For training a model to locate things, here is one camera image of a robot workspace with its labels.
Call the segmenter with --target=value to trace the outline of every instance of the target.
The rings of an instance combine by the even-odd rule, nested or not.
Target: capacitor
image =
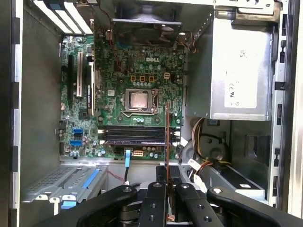
[[[99,116],[99,117],[98,117],[98,121],[102,122],[102,121],[103,121],[103,117],[102,117],[102,116]]]

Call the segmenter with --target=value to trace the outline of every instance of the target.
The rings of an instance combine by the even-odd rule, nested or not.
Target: pcie slot
[[[67,97],[69,104],[71,105],[73,102],[73,97],[74,97],[74,56],[73,55],[68,55],[68,67],[67,67]]]
[[[86,96],[86,104],[87,111],[89,115],[94,116],[95,114],[95,98],[96,98],[96,88],[95,88],[95,74],[94,74],[94,62],[88,63],[87,68],[88,76],[87,76],[87,96]]]
[[[77,97],[83,97],[83,52],[78,52],[78,65],[77,65]]]

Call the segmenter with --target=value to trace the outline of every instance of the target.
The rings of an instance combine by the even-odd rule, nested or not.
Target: blue sata port
[[[80,146],[82,146],[82,141],[81,140],[71,140],[70,145],[73,147],[80,147]]]
[[[73,129],[73,134],[83,134],[83,129]]]

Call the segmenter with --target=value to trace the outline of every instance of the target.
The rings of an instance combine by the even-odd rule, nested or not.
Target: screw
[[[131,192],[131,191],[132,191],[132,189],[129,187],[126,187],[125,189],[123,189],[123,192]]]
[[[189,188],[189,185],[187,183],[183,183],[183,184],[181,184],[181,187],[182,188]]]
[[[155,183],[154,185],[153,185],[155,188],[160,188],[160,187],[162,187],[162,185],[160,184],[160,183]]]
[[[214,191],[214,193],[216,193],[216,194],[220,194],[220,193],[222,192],[222,190],[219,189],[219,188],[214,188],[213,191]]]

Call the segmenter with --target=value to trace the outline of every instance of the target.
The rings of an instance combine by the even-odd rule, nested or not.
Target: ram slot
[[[105,144],[165,146],[164,127],[107,126],[100,134]]]

